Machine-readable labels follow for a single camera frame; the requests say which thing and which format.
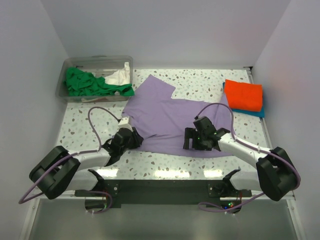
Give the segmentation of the purple t shirt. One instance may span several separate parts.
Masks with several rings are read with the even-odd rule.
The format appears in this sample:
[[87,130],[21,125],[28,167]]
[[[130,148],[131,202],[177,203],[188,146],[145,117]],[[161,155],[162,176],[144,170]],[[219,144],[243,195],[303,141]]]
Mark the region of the purple t shirt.
[[136,89],[122,111],[143,138],[139,151],[190,158],[226,157],[228,153],[184,149],[185,129],[194,127],[195,116],[202,112],[217,128],[231,128],[231,114],[222,95],[219,105],[204,101],[172,98],[175,87],[149,75]]

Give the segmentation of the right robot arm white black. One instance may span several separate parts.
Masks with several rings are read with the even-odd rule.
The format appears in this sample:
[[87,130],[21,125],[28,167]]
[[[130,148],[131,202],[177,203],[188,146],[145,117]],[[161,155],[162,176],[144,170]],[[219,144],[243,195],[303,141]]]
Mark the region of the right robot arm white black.
[[208,117],[195,119],[194,127],[184,130],[183,149],[229,153],[255,168],[255,172],[235,169],[223,178],[223,192],[230,197],[239,191],[260,191],[273,201],[279,201],[296,189],[301,178],[287,152],[276,147],[259,147],[236,137],[225,129],[216,129]]

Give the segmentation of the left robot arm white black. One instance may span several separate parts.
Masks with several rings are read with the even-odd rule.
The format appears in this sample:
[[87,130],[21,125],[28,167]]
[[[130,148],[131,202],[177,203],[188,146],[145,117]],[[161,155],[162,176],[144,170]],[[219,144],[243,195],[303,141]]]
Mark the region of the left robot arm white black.
[[86,190],[99,196],[104,190],[103,178],[94,168],[117,163],[127,150],[139,148],[143,140],[133,127],[120,128],[100,150],[72,152],[56,146],[31,170],[29,179],[50,200],[71,190]]

